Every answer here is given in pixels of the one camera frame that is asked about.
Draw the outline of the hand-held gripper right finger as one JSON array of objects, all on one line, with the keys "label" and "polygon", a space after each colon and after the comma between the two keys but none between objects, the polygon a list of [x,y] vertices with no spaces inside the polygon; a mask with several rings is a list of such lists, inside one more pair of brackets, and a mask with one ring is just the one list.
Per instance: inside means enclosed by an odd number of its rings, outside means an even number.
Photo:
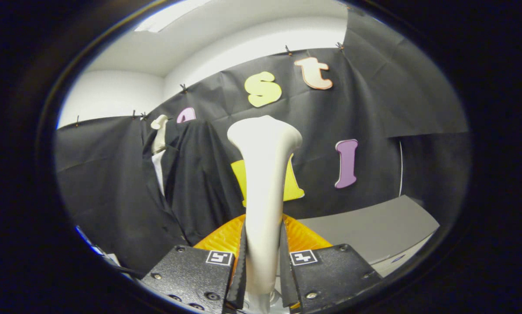
[{"label": "hand-held gripper right finger", "polygon": [[291,312],[341,312],[367,299],[382,276],[348,244],[332,245],[284,215],[280,234],[283,306]]}]

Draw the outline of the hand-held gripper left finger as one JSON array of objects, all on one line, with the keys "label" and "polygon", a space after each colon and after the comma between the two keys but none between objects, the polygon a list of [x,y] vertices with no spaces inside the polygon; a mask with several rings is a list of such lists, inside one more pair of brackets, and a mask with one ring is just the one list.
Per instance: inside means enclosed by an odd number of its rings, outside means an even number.
[{"label": "hand-held gripper left finger", "polygon": [[173,247],[141,280],[143,288],[208,314],[234,314],[246,290],[245,216],[219,227],[195,246]]}]

